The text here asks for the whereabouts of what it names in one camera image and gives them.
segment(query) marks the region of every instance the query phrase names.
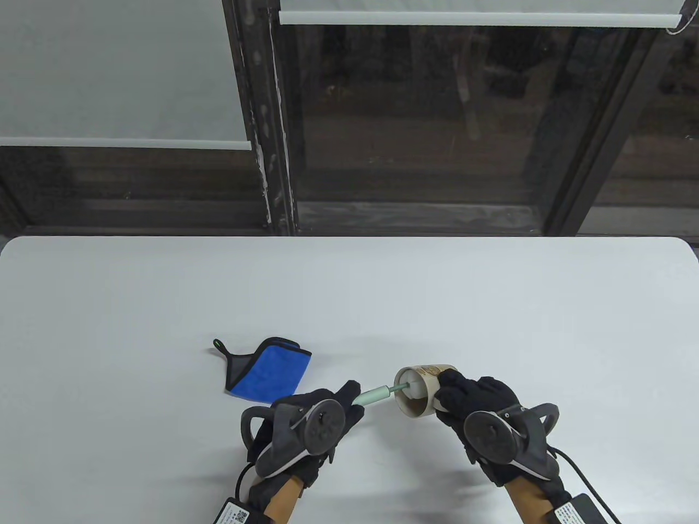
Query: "blind bottom bar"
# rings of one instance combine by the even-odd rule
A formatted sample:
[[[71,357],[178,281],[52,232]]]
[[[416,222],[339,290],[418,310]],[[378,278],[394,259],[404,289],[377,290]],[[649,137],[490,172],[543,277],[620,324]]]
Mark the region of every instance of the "blind bottom bar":
[[[446,13],[427,11],[281,10],[281,24],[295,25],[461,25],[530,27],[673,28],[680,15],[628,13]]]
[[[150,147],[179,150],[250,151],[247,140],[161,140],[151,138],[54,138],[0,136],[1,146],[41,147]]]

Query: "white table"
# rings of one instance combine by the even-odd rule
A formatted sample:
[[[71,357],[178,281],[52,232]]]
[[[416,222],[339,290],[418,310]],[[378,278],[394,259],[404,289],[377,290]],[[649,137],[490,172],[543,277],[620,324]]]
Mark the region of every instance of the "white table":
[[[300,391],[416,363],[555,402],[625,524],[699,519],[699,265],[660,238],[20,238],[0,257],[0,522],[211,523],[244,463],[219,337]],[[569,490],[584,490],[565,464]],[[367,408],[294,522],[517,521],[435,417]]]

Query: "black cable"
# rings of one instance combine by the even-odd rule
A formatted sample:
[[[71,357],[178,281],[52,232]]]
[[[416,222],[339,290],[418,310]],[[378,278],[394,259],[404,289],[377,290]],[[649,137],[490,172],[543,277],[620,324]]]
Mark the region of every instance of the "black cable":
[[[240,500],[240,486],[243,484],[243,477],[252,466],[254,466],[254,464],[249,463],[247,466],[243,468],[243,470],[240,472],[240,475],[238,475],[238,482],[236,483],[236,500]]]
[[[592,493],[592,495],[597,499],[597,502],[600,503],[600,506],[602,506],[605,509],[605,511],[609,514],[610,517],[612,517],[612,520],[616,524],[621,524],[621,522],[619,521],[617,516],[614,515],[614,512],[610,509],[609,506],[607,506],[606,502],[604,500],[602,500],[602,497],[600,497],[599,493],[597,493],[597,491],[595,491],[595,488],[592,487],[592,484],[590,484],[590,481],[587,480],[587,478],[582,474],[582,471],[580,471],[580,468],[577,466],[577,464],[575,464],[572,461],[572,458],[570,458],[568,455],[566,455],[560,449],[556,449],[552,446],[548,446],[548,448],[549,448],[549,451],[551,452],[551,454],[554,456],[554,458],[556,458],[556,455],[560,455],[561,457],[565,458],[565,461],[568,464],[570,464],[570,466],[575,470],[575,472],[580,477],[580,479],[585,483],[585,486],[587,486],[587,488],[590,490],[590,493]]]

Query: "forearm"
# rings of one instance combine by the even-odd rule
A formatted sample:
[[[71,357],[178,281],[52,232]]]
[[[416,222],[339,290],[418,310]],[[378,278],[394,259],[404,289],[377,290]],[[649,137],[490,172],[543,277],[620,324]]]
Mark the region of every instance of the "forearm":
[[[294,512],[296,502],[303,491],[303,482],[295,476],[292,476],[279,489],[264,508],[264,514],[271,518],[275,524],[287,524]]]
[[[546,523],[545,515],[554,507],[537,486],[521,476],[505,484],[505,489],[524,524]]]

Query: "paper cup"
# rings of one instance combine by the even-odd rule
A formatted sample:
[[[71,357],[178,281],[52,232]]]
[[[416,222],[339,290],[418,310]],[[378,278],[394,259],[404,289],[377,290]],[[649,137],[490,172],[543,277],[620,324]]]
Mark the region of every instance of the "paper cup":
[[[438,400],[435,399],[435,393],[437,393],[440,388],[439,379],[437,378],[439,374],[444,370],[455,370],[456,368],[450,364],[428,364],[428,365],[411,365],[409,367],[404,367],[396,373],[396,379],[394,380],[394,386],[406,382],[406,377],[403,375],[408,371],[415,372],[410,373],[410,381],[418,381],[420,383],[420,389],[427,392],[427,395],[422,398],[410,398],[405,394],[405,391],[396,391],[394,397],[398,403],[398,407],[401,411],[417,419],[420,416],[428,416],[435,412],[435,409],[440,411],[446,411]]]

